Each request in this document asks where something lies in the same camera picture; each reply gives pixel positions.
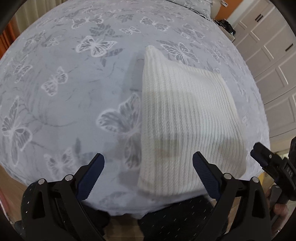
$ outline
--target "cabinet door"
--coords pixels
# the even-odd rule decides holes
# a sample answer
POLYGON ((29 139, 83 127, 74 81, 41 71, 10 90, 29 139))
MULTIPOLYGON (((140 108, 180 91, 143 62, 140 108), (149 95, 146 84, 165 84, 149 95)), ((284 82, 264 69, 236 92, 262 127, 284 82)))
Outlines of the cabinet door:
POLYGON ((236 43, 242 40, 244 36, 256 26, 257 20, 261 17, 260 14, 262 14, 267 7, 270 8, 272 6, 273 4, 267 0, 257 0, 257 2, 254 2, 253 6, 244 13, 243 17, 234 28, 236 34, 233 44, 236 45, 236 43))
POLYGON ((274 8, 236 47, 253 77, 257 77, 291 51, 294 45, 294 33, 274 8))
POLYGON ((296 129, 296 88, 264 105, 273 138, 296 129))
POLYGON ((285 94, 296 87, 296 50, 288 50, 285 58, 280 59, 269 69, 255 78, 264 104, 285 94))

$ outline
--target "orange wall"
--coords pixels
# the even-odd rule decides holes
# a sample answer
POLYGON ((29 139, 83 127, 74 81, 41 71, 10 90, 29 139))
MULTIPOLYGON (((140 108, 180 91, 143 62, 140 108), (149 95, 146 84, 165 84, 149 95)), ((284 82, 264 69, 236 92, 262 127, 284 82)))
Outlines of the orange wall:
POLYGON ((227 19, 242 2, 242 0, 225 0, 225 2, 228 3, 228 7, 224 7, 223 5, 221 5, 220 11, 215 17, 215 19, 218 21, 222 19, 227 19))

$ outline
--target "white knit pillow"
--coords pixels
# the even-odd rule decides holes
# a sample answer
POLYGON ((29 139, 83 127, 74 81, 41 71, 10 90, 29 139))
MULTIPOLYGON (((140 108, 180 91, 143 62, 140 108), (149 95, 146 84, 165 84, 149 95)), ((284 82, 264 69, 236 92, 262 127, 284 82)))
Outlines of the white knit pillow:
POLYGON ((202 189, 192 164, 196 151, 223 173, 241 177, 247 157, 243 136, 234 100, 219 74, 170 61, 154 46, 146 48, 140 189, 162 196, 202 189))

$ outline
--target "metal screw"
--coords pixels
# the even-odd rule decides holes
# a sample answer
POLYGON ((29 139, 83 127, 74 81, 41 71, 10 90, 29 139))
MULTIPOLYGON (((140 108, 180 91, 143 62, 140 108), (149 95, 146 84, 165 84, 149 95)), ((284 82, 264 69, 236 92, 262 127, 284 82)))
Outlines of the metal screw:
POLYGON ((41 178, 39 181, 38 181, 38 184, 43 184, 45 182, 45 180, 43 178, 41 178))
POLYGON ((232 178, 232 175, 229 174, 229 173, 225 173, 224 178, 227 179, 227 180, 230 180, 232 178))
POLYGON ((255 183, 258 183, 258 182, 259 182, 259 179, 258 179, 257 177, 253 177, 252 180, 253 180, 253 182, 255 182, 255 183))
POLYGON ((72 175, 65 176, 65 180, 66 181, 71 181, 72 179, 73 179, 73 176, 72 175))

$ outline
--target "bedspread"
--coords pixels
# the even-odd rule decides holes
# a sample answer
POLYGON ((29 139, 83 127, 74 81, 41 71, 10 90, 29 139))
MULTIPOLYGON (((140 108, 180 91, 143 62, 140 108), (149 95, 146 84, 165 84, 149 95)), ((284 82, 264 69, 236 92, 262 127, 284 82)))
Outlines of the bedspread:
MULTIPOLYGON (((241 55, 211 21, 164 0, 69 0, 52 9, 0 60, 0 163, 29 185, 62 179, 102 153, 86 203, 138 214, 205 193, 159 198, 138 190, 145 47, 220 73, 246 128, 248 153, 269 147, 263 103, 241 55)), ((260 166, 248 155, 249 179, 260 166)))

